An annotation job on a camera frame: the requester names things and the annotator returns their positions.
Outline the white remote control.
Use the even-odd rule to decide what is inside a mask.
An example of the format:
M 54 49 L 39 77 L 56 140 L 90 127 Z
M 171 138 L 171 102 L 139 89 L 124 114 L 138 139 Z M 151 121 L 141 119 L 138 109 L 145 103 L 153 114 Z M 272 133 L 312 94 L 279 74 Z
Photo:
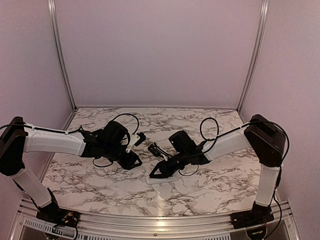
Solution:
M 150 178 L 149 176 L 145 177 L 145 183 L 149 186 L 151 185 L 159 185 L 159 184 L 164 184 L 164 183 L 171 183 L 171 182 L 175 182 L 178 181 L 179 178 L 178 177 L 168 177 L 168 178 Z

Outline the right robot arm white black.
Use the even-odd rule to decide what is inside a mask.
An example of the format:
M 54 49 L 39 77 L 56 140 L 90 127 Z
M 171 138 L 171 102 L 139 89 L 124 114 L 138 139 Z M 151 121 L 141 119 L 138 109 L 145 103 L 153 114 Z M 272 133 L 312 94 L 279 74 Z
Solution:
M 222 156 L 253 149 L 260 163 L 258 191 L 247 219 L 258 224 L 270 212 L 282 174 L 283 161 L 290 149 L 290 140 L 286 131 L 277 123 L 254 115 L 250 121 L 212 139 L 204 139 L 196 144 L 186 131 L 180 130 L 168 139 L 177 152 L 168 156 L 156 144 L 148 147 L 155 157 L 163 157 L 148 177 L 147 185 L 169 183 L 175 180 L 174 174 L 187 165 L 206 165 Z

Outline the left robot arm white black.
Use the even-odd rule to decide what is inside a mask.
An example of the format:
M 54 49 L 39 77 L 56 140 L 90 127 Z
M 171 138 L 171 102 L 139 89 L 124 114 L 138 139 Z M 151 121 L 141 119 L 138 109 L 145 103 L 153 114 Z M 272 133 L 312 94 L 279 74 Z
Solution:
M 53 193 L 26 168 L 25 153 L 60 153 L 94 160 L 105 158 L 110 163 L 117 162 L 124 170 L 142 165 L 132 148 L 145 141 L 145 134 L 129 133 L 115 120 L 93 132 L 83 128 L 66 131 L 27 124 L 22 117 L 16 116 L 1 129 L 4 130 L 0 136 L 1 174 L 10 177 L 34 201 L 39 212 L 53 223 L 63 219 L 63 211 Z

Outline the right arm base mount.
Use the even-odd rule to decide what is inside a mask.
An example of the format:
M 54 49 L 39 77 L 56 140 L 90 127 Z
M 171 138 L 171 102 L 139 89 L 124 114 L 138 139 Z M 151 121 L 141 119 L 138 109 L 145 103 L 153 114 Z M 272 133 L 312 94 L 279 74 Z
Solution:
M 248 228 L 273 221 L 274 215 L 270 207 L 262 207 L 246 211 L 235 212 L 230 215 L 234 229 Z

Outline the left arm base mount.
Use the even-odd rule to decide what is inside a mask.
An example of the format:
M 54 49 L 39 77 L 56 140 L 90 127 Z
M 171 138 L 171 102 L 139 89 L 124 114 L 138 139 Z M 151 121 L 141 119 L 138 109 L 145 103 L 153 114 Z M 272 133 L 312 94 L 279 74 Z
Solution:
M 53 223 L 57 226 L 67 226 L 75 228 L 78 225 L 80 213 L 64 208 L 41 209 L 37 212 L 36 218 Z

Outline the front aluminium rail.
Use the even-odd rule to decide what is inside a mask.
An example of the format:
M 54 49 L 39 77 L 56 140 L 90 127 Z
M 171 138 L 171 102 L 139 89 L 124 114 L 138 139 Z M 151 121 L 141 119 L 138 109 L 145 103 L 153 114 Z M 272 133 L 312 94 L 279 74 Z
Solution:
M 37 209 L 23 199 L 10 240 L 45 239 L 53 223 L 36 218 Z M 195 216 L 126 216 L 81 211 L 79 240 L 246 240 L 248 228 L 235 229 L 231 213 Z

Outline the left aluminium frame post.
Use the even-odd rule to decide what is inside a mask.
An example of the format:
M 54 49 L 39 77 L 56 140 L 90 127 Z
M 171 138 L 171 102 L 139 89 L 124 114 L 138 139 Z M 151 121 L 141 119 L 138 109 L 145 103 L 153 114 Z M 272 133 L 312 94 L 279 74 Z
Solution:
M 48 2 L 48 10 L 49 10 L 49 16 L 51 21 L 51 28 L 53 32 L 54 45 L 55 45 L 60 72 L 62 75 L 63 85 L 65 87 L 69 105 L 72 111 L 75 112 L 77 110 L 77 106 L 73 96 L 71 83 L 69 80 L 68 71 L 65 63 L 64 54 L 63 54 L 62 42 L 61 42 L 61 37 L 59 32 L 58 17 L 57 17 L 57 11 L 56 11 L 56 1 L 48 0 L 47 2 Z

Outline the aluminium frame post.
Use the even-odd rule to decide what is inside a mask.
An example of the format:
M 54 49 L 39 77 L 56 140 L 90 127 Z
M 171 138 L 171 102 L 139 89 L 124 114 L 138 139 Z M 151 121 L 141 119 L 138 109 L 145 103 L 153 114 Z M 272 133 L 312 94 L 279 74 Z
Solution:
M 65 87 L 69 105 L 72 111 L 75 112 L 77 110 L 77 106 L 73 96 L 71 83 L 69 80 L 68 71 L 65 63 L 64 54 L 63 54 L 62 42 L 61 42 L 61 37 L 59 32 L 58 17 L 57 17 L 57 11 L 56 11 L 56 1 L 48 0 L 47 2 L 48 2 L 48 10 L 49 10 L 49 16 L 51 21 L 51 28 L 53 32 L 54 45 L 55 45 L 60 72 L 62 75 L 63 85 Z
M 264 35 L 266 31 L 266 24 L 267 24 L 267 18 L 268 18 L 268 12 L 269 12 L 269 0 L 262 0 L 261 1 L 261 7 L 260 7 L 260 13 L 259 13 L 259 19 L 258 19 L 258 25 L 257 25 L 257 32 L 256 37 L 253 45 L 252 55 L 248 67 L 248 71 L 245 77 L 243 89 L 240 95 L 240 99 L 237 105 L 237 112 L 240 113 L 242 109 L 244 108 L 245 101 L 248 97 L 250 86 L 253 81 L 257 61 L 261 52 L 261 48 L 263 45 Z

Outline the right aluminium frame post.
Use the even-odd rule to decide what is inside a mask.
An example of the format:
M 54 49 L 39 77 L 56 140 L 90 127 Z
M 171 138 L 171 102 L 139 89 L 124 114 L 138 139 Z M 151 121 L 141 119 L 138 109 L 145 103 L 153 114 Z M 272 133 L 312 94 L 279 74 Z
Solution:
M 258 19 L 258 25 L 257 25 L 257 32 L 256 37 L 253 45 L 252 55 L 248 67 L 248 71 L 245 77 L 243 89 L 240 95 L 240 99 L 237 105 L 237 112 L 240 113 L 242 109 L 244 108 L 245 101 L 248 97 L 250 86 L 253 81 L 257 61 L 261 52 L 261 48 L 263 45 L 264 35 L 266 31 L 266 24 L 267 24 L 267 18 L 268 18 L 268 12 L 269 12 L 269 0 L 262 0 L 261 1 L 261 7 L 260 7 L 260 13 L 259 13 L 259 19 Z

